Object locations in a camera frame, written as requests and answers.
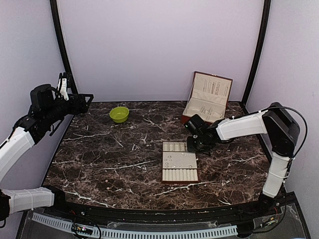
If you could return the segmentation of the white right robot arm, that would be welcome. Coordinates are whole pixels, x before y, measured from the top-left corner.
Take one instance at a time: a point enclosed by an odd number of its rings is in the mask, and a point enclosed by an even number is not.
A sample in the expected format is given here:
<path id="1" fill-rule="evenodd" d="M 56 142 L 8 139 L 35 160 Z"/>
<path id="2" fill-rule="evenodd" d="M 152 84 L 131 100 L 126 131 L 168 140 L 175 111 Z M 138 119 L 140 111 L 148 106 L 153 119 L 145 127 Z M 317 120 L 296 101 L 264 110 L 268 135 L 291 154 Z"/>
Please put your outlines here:
<path id="1" fill-rule="evenodd" d="M 218 143 L 228 143 L 249 135 L 268 135 L 272 159 L 261 193 L 263 198 L 254 206 L 257 215 L 265 216 L 273 209 L 272 199 L 276 198 L 289 176 L 292 161 L 303 147 L 302 143 L 298 144 L 300 126 L 289 112 L 300 114 L 295 109 L 274 102 L 257 112 L 221 119 L 212 124 L 194 115 L 184 124 L 191 134 L 186 141 L 187 150 L 209 153 Z"/>

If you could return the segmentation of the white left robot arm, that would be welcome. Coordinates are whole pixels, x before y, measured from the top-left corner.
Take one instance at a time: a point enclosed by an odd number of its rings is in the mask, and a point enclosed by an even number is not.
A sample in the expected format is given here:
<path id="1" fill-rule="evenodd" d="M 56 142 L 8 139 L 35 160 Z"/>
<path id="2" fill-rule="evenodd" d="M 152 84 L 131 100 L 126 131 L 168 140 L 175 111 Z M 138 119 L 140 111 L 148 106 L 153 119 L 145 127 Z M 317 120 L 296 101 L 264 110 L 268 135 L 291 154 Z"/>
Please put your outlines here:
<path id="1" fill-rule="evenodd" d="M 66 86 L 54 88 L 40 85 L 30 92 L 31 106 L 27 115 L 13 126 L 12 132 L 0 145 L 0 177 L 3 179 L 17 161 L 48 133 L 53 135 L 67 115 L 88 111 L 92 94 L 68 94 Z M 0 219 L 35 208 L 50 207 L 59 217 L 70 213 L 70 205 L 59 196 L 61 192 L 51 186 L 35 189 L 0 191 Z"/>

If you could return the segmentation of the beige jewelry tray insert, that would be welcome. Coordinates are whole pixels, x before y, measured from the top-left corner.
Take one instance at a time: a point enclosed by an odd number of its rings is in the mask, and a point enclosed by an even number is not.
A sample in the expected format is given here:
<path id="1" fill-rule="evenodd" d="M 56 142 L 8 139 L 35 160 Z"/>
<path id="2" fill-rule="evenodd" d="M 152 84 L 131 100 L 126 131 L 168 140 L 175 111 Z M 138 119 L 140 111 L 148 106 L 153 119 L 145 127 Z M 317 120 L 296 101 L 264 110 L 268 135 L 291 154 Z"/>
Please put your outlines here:
<path id="1" fill-rule="evenodd" d="M 162 143 L 162 182 L 199 182 L 196 154 L 188 151 L 186 142 Z"/>

